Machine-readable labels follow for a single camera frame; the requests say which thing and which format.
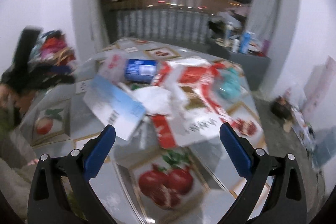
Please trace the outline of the blue bottle on cabinet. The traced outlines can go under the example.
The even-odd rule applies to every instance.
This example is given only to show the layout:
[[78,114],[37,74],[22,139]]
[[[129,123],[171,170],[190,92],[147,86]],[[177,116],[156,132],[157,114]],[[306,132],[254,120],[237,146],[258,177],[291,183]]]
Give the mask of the blue bottle on cabinet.
[[248,31],[244,32],[244,34],[242,34],[240,39],[240,48],[239,48],[240,53],[243,54],[248,53],[250,40],[251,40],[251,33]]

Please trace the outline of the blue snack packet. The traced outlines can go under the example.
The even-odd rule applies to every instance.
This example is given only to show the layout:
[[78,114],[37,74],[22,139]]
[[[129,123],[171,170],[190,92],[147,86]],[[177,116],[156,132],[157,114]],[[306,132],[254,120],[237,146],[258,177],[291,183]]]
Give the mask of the blue snack packet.
[[124,77],[134,83],[150,84],[157,73],[158,62],[155,60],[129,59]]

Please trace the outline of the red white plastic bag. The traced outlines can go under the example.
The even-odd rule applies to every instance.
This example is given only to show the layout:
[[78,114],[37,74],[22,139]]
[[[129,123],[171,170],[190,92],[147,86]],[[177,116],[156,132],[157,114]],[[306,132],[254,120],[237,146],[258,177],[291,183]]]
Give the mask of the red white plastic bag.
[[214,88],[221,73],[228,70],[228,63],[210,63],[198,56],[160,63],[151,84],[171,93],[171,114],[155,115],[152,121],[163,149],[213,139],[222,124],[234,123]]

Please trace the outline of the light blue paper box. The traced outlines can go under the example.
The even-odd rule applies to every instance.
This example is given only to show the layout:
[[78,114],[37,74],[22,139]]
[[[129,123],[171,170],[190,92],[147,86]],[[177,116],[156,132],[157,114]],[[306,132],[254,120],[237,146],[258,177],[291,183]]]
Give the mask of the light blue paper box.
[[142,103],[100,75],[90,82],[83,100],[103,125],[112,125],[116,135],[125,141],[131,138],[146,114]]

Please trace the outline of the dark bag on floor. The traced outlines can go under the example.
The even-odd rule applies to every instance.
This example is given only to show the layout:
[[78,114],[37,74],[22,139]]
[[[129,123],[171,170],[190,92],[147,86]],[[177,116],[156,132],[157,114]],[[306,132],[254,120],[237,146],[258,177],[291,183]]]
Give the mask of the dark bag on floor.
[[291,118],[291,105],[281,96],[278,96],[270,105],[270,111],[277,118],[288,120]]

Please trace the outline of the dark grey cabinet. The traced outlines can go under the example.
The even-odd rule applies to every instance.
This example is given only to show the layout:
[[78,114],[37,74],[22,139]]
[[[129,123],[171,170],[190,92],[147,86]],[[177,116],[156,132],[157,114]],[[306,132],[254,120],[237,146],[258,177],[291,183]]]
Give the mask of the dark grey cabinet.
[[207,53],[217,56],[233,63],[241,65],[249,87],[256,91],[268,70],[270,58],[265,56],[256,56],[251,54],[234,53],[215,43],[214,39],[207,39],[206,44],[209,46]]

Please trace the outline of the teal plastic bag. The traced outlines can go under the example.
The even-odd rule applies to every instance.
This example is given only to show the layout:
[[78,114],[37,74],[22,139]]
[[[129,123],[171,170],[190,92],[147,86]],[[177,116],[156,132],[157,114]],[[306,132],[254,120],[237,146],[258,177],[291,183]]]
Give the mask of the teal plastic bag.
[[220,71],[218,94],[227,101],[237,101],[242,92],[238,71],[235,68],[227,68]]

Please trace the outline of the pink patterned roll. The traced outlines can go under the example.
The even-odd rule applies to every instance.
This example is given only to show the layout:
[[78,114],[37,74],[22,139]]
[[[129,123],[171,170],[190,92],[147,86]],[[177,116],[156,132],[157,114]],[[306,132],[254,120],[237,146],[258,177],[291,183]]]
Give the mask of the pink patterned roll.
[[312,77],[314,88],[307,96],[307,100],[302,108],[306,119],[314,116],[318,105],[323,101],[328,92],[333,79],[335,78],[335,60],[328,56],[325,65],[323,65],[321,75]]

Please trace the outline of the metal balcony railing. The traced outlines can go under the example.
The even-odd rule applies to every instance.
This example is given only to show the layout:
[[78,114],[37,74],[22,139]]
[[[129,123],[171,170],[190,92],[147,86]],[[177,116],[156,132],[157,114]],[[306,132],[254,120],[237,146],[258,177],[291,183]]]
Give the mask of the metal balcony railing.
[[158,42],[204,44],[213,37],[212,15],[183,9],[119,9],[104,12],[111,42],[130,37]]

